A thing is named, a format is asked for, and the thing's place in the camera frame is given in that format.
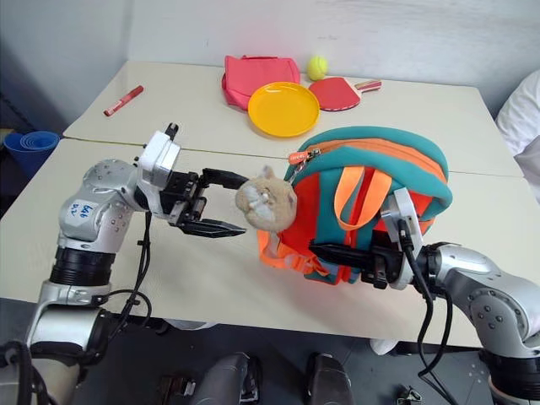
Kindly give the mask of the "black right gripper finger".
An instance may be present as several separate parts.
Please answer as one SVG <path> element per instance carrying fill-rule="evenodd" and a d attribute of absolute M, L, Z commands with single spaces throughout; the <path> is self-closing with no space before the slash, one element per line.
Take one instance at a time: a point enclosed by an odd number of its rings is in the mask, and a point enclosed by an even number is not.
<path fill-rule="evenodd" d="M 333 243 L 309 244 L 309 250 L 319 259 L 332 264 L 369 269 L 374 264 L 373 255 L 369 251 L 362 251 L 350 246 Z"/>

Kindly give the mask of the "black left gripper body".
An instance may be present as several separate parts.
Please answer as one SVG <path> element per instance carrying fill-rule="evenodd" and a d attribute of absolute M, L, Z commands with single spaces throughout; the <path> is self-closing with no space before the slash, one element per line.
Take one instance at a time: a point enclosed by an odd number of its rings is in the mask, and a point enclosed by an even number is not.
<path fill-rule="evenodd" d="M 203 195 L 207 187 L 204 174 L 173 171 L 165 189 L 159 193 L 161 207 L 169 225 L 185 228 L 200 221 L 207 203 Z"/>

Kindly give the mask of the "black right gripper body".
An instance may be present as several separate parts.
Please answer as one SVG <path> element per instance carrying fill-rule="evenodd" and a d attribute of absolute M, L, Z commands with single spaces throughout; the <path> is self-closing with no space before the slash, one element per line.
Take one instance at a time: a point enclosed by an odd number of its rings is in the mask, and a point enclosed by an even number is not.
<path fill-rule="evenodd" d="M 375 230 L 369 247 L 363 251 L 361 281 L 376 289 L 386 289 L 397 281 L 404 254 L 385 231 Z"/>

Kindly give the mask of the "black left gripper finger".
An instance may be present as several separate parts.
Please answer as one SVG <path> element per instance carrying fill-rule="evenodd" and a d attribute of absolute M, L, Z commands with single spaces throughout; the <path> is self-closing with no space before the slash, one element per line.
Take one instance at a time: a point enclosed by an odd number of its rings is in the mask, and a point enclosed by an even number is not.
<path fill-rule="evenodd" d="M 202 170 L 201 182 L 203 187 L 219 185 L 226 189 L 239 189 L 247 181 L 247 177 L 227 170 L 209 168 Z"/>
<path fill-rule="evenodd" d="M 243 235 L 246 229 L 215 219 L 186 220 L 177 225 L 186 235 L 204 238 L 224 238 Z"/>

